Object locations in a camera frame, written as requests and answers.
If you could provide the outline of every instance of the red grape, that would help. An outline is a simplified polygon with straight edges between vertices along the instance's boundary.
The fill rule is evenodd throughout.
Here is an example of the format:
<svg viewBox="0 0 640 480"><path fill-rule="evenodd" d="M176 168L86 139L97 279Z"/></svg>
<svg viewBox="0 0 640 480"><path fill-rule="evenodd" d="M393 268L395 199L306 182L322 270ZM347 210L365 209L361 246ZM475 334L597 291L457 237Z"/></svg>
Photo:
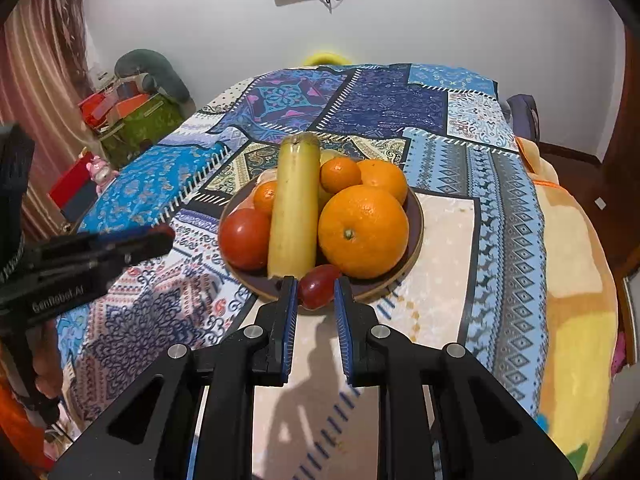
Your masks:
<svg viewBox="0 0 640 480"><path fill-rule="evenodd" d="M325 306L334 298L334 282L342 273L333 265L320 265L305 274L298 284L298 297L307 310Z"/></svg>

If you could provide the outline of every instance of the metal screw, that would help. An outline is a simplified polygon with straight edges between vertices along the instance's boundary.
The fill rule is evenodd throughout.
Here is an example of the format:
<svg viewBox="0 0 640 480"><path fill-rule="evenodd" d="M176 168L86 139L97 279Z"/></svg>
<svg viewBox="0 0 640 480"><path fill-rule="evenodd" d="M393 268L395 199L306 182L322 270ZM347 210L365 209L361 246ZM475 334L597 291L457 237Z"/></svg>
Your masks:
<svg viewBox="0 0 640 480"><path fill-rule="evenodd" d="M453 343L447 346L447 354L449 354L451 357L455 357L456 359L462 357L465 353L465 347L459 345L458 343Z"/></svg>
<svg viewBox="0 0 640 480"><path fill-rule="evenodd" d="M376 325L371 329L371 335L373 337L377 337L378 339L384 339L385 337L389 337L391 335L391 329L388 326Z"/></svg>
<svg viewBox="0 0 640 480"><path fill-rule="evenodd" d="M264 332L264 330L262 329L261 326L258 325L249 325L247 328L245 328L242 333L247 336L249 339L255 339L257 337L260 337L262 335L262 332Z"/></svg>
<svg viewBox="0 0 640 480"><path fill-rule="evenodd" d="M171 359L180 359L187 353L187 347L181 344L172 345L169 346L169 349L166 351L166 353Z"/></svg>

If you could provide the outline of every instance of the fruit plate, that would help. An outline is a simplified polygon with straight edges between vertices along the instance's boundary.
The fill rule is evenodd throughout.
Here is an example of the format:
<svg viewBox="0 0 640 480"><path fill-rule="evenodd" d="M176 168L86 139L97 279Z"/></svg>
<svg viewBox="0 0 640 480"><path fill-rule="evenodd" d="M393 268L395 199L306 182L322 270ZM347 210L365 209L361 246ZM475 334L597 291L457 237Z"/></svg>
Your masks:
<svg viewBox="0 0 640 480"><path fill-rule="evenodd" d="M222 212L221 221L235 211L236 207L251 195L257 179L258 177L252 178L235 195L233 195ZM357 280L350 278L351 289L353 290L353 295L356 301L364 301L380 294L386 286L406 274L418 259L420 248L422 247L422 234L424 233L424 216L422 214L420 202L418 202L418 198L411 188L409 188L409 193L407 193L406 200L404 201L402 208L409 219L409 242L406 250L396 266L389 272L385 272L381 276L371 280ZM267 269L256 271L241 270L234 267L227 261L225 261L225 263L240 283L246 286L250 291L265 300L274 301L278 298L281 280L277 280L275 278L269 280L267 278ZM326 263L328 263L328 261L322 254L320 247L318 247L316 265Z"/></svg>

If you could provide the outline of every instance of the sheer curtain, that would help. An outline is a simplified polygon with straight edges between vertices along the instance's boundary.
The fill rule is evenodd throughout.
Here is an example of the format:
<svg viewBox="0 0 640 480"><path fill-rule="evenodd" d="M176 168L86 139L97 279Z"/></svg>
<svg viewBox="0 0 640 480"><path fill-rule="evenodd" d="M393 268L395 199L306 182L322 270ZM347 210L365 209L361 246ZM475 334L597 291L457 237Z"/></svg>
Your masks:
<svg viewBox="0 0 640 480"><path fill-rule="evenodd" d="M22 205L28 239L65 222L47 193L83 147L104 156L77 104L86 78L82 0L20 0L0 28L0 122L17 121L36 142Z"/></svg>

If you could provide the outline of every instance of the brown floor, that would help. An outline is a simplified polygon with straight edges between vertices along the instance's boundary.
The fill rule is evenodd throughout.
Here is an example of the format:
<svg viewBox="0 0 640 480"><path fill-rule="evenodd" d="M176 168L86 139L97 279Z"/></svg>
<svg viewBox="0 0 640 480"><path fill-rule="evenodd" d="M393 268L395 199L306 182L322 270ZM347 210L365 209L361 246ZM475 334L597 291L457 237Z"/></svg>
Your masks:
<svg viewBox="0 0 640 480"><path fill-rule="evenodd" d="M613 270L622 265L640 244L638 197L617 192L616 187L607 182L599 166L551 153L543 153L542 157L556 168L560 185L587 213L600 237L609 267ZM598 197L607 203L603 210L595 204Z"/></svg>

